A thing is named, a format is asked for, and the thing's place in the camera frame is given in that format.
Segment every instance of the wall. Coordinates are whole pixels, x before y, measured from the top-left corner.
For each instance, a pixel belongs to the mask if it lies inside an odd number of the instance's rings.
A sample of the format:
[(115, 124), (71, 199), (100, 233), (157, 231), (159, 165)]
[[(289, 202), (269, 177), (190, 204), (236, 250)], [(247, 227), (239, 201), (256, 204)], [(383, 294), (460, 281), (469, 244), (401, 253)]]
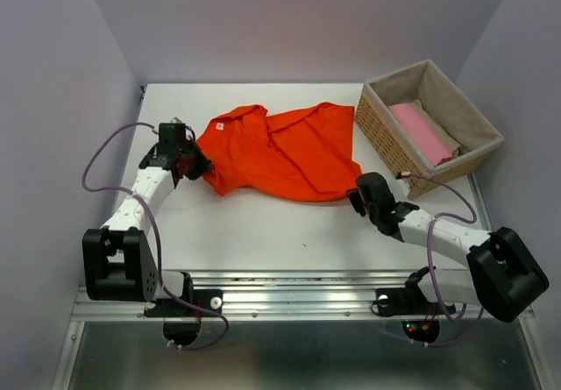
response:
[(560, 11), (561, 0), (504, 0), (458, 77), (460, 88), (505, 136), (478, 179), (493, 224), (518, 230), (549, 275), (551, 288), (534, 308), (557, 373)]
[[(134, 119), (138, 83), (94, 0), (0, 0), (0, 382), (49, 388), (82, 278), (82, 233), (111, 196), (87, 159)], [(120, 178), (122, 138), (92, 181)]]
[(96, 0), (142, 82), (455, 78), (501, 0)]

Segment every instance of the folded pink towel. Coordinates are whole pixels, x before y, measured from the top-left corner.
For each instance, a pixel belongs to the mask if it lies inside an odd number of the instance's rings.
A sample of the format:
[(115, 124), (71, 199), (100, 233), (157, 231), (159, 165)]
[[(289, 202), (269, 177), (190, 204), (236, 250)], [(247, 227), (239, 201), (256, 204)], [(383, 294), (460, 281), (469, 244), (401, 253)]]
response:
[(397, 103), (388, 108), (433, 167), (454, 159), (454, 155), (412, 103)]

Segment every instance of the red garment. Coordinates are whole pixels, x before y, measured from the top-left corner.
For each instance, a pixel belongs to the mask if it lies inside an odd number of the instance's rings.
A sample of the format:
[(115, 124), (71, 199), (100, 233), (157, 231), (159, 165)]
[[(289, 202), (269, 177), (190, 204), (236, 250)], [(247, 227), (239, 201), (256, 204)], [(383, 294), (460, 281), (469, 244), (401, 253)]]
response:
[(354, 108), (333, 103), (266, 117), (261, 105), (210, 121), (197, 143), (216, 169), (204, 175), (216, 192), (253, 187), (298, 202), (331, 202), (355, 188)]

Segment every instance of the laundry basket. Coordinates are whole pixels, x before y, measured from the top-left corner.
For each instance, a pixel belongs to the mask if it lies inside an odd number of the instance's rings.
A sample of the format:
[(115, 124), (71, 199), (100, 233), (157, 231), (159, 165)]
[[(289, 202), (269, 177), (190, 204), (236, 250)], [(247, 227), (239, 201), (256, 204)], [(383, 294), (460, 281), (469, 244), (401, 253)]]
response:
[[(433, 167), (387, 108), (419, 99), (431, 118), (461, 144), (460, 154)], [(355, 122), (394, 174), (409, 171), (442, 182), (472, 173), (504, 140), (461, 90), (431, 60), (365, 83)], [(436, 184), (407, 179), (408, 198)]]

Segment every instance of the white table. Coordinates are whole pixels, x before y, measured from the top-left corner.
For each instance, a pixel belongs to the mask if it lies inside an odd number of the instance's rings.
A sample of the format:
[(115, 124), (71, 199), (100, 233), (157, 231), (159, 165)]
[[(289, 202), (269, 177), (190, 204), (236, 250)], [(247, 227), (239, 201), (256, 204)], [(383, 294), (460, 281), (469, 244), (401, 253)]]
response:
[[(240, 105), (260, 103), (270, 114), (323, 101), (356, 105), (362, 85), (352, 84), (151, 84), (138, 120), (151, 124), (178, 117), (202, 134), (210, 119)], [(123, 184), (130, 186), (138, 164), (154, 143), (146, 128), (134, 134)], [(363, 172), (383, 174), (396, 200), (405, 196), (355, 125), (353, 158)], [(471, 203), (467, 177), (451, 183)], [(463, 203), (439, 188), (415, 200), (430, 213), (468, 214)], [(347, 201), (332, 204), (287, 202), (253, 189), (221, 197), (204, 180), (183, 180), (157, 216), (164, 268), (193, 271), (387, 271), (426, 266), (422, 247), (381, 235)], [(150, 246), (155, 251), (153, 235)], [(440, 268), (461, 266), (435, 257)]]

